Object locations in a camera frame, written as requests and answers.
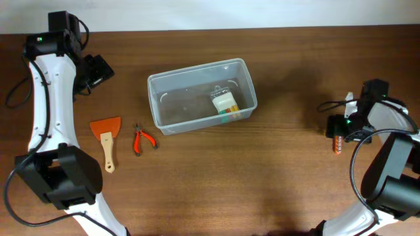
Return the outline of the orange scraper with wooden handle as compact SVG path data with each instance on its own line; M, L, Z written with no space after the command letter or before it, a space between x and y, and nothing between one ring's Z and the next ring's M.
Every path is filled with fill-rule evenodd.
M100 141L104 150L105 171L113 173L115 170L113 159L114 139L119 134L121 128L121 117L111 117L107 119L91 121L89 123L95 138Z

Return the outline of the clear plastic container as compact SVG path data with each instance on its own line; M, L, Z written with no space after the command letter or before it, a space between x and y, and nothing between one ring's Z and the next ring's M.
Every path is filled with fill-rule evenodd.
M148 97L155 126L168 136L248 118L257 96L241 58L176 69L149 76ZM239 111L219 115L210 94L229 87Z

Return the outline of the clear pack of coloured plugs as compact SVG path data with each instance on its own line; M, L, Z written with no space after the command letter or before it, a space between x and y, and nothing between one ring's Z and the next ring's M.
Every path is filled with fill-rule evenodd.
M219 115L240 110L229 87L215 86L210 99Z

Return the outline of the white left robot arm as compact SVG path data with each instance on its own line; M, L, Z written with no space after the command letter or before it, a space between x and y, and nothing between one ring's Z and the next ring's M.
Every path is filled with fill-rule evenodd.
M66 11L48 15L49 29L29 35L23 56L33 81L33 128L14 173L46 204L74 218L88 235L127 235L102 194L102 169L79 147L73 102L114 75L99 55L82 55L86 25Z

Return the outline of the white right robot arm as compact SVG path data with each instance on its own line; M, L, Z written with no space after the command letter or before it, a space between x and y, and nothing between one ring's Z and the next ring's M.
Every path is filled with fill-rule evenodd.
M324 220L311 235L374 235L389 224L419 217L419 179L404 174L419 173L419 127L402 101L389 96L389 83L380 79L364 82L359 98L348 93L344 100L321 103L325 112L344 106L343 114L330 115L325 135L333 140L335 153L344 142L356 142L349 178L357 202L340 216ZM382 146L358 187L354 167L364 144L378 136Z

